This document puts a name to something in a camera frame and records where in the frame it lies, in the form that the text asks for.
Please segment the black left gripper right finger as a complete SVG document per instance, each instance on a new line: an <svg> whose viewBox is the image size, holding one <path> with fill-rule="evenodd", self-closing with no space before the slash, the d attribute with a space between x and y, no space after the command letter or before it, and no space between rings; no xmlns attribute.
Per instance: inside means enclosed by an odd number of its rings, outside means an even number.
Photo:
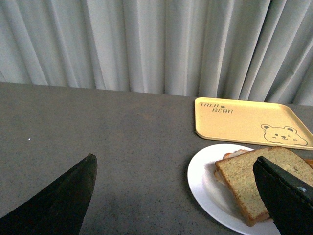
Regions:
<svg viewBox="0 0 313 235"><path fill-rule="evenodd" d="M313 187L263 156L253 173L260 197L282 235L313 233Z"/></svg>

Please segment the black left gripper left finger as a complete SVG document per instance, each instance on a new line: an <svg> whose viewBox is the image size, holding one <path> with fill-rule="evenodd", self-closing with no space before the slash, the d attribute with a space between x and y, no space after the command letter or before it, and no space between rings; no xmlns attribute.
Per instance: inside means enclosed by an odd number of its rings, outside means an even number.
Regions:
<svg viewBox="0 0 313 235"><path fill-rule="evenodd" d="M79 163L0 219L2 235L79 234L97 176L97 158Z"/></svg>

